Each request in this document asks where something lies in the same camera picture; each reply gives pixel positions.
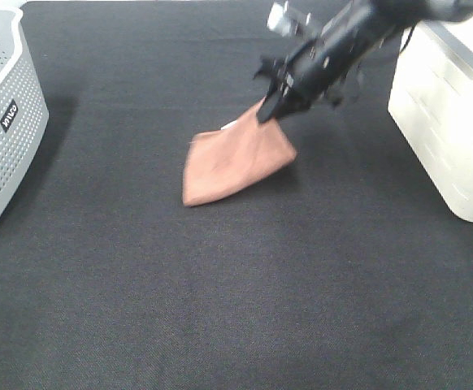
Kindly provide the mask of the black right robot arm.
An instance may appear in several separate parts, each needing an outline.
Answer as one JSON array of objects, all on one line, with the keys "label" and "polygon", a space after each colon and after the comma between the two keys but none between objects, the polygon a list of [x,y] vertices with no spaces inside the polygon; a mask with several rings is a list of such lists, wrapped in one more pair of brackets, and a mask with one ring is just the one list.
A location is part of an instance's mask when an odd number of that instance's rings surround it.
[{"label": "black right robot arm", "polygon": [[267,27],[302,44],[283,58],[262,59],[257,76],[270,81],[257,111],[259,123],[308,111],[320,98],[336,105],[332,88],[384,41],[424,20],[462,22],[473,16],[473,1],[350,1],[327,23],[288,2],[274,3]]}]

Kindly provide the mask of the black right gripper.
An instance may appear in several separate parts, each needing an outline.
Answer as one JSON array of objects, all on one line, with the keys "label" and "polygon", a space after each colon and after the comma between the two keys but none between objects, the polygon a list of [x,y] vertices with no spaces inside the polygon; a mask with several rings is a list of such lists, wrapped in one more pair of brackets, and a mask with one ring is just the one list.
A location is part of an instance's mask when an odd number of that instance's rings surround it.
[{"label": "black right gripper", "polygon": [[348,2],[326,24],[311,15],[296,35],[303,40],[284,57],[262,57],[256,71],[270,81],[266,97],[256,112],[264,124],[307,111],[367,52],[391,33],[396,23],[378,2]]}]

